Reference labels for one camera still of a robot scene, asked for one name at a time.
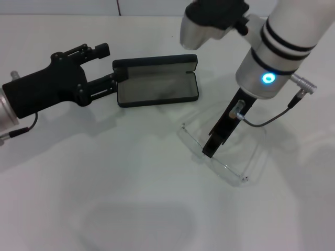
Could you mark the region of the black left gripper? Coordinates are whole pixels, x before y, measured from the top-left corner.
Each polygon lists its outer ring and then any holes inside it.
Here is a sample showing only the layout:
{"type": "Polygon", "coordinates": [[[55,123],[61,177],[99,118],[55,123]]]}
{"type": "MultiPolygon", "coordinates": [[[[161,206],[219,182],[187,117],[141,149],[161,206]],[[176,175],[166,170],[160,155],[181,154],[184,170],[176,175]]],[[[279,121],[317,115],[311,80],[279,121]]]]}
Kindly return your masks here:
{"type": "Polygon", "coordinates": [[[19,119],[65,101],[88,106],[92,101],[116,93],[117,84],[128,78],[127,70],[116,70],[87,82],[81,65],[107,56],[107,43],[93,49],[83,44],[64,53],[55,53],[48,67],[4,84],[3,91],[19,119]]]}

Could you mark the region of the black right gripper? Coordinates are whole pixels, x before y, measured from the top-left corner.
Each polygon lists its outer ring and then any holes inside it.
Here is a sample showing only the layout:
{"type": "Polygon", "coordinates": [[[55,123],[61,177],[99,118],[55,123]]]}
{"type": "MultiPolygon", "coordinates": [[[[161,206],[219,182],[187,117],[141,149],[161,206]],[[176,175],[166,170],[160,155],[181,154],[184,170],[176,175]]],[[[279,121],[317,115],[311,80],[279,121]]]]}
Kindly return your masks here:
{"type": "Polygon", "coordinates": [[[212,128],[209,134],[210,138],[203,147],[202,153],[207,157],[213,157],[218,148],[228,139],[239,124],[240,120],[229,117],[229,112],[240,100],[244,101],[244,107],[241,109],[240,113],[246,115],[257,99],[246,94],[241,88],[236,92],[225,112],[212,128]]]}

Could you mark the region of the clear white glasses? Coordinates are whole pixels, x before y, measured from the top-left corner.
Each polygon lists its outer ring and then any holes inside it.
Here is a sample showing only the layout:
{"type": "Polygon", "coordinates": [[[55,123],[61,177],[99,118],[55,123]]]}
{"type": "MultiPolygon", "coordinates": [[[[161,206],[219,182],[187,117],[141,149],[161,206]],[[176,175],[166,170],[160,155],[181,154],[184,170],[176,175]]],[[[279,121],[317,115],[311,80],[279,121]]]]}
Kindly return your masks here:
{"type": "Polygon", "coordinates": [[[219,178],[233,187],[254,185],[260,180],[268,157],[265,147],[266,130],[240,123],[225,144],[212,158],[203,152],[209,136],[206,134],[210,122],[184,123],[178,130],[180,140],[193,153],[196,162],[205,164],[219,178]]]}

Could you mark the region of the black glasses case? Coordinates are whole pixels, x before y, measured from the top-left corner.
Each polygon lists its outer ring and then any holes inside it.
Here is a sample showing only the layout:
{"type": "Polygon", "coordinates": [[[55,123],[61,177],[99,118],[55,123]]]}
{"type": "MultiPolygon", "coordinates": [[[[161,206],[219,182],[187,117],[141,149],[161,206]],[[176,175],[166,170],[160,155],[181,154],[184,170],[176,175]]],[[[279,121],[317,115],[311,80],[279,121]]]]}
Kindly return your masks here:
{"type": "Polygon", "coordinates": [[[114,60],[114,72],[128,73],[127,80],[117,84],[118,105],[131,108],[197,101],[197,65],[195,54],[114,60]]]}

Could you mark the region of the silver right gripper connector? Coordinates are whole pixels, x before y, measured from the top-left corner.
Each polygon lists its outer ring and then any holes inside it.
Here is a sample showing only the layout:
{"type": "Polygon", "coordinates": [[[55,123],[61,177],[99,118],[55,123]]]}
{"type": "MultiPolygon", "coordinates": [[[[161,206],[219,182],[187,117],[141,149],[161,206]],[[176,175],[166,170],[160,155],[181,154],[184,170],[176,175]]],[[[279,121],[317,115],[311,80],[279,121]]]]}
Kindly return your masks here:
{"type": "Polygon", "coordinates": [[[235,104],[235,106],[229,111],[228,116],[231,119],[236,119],[241,116],[241,111],[245,107],[244,100],[238,100],[238,102],[235,104]]]}

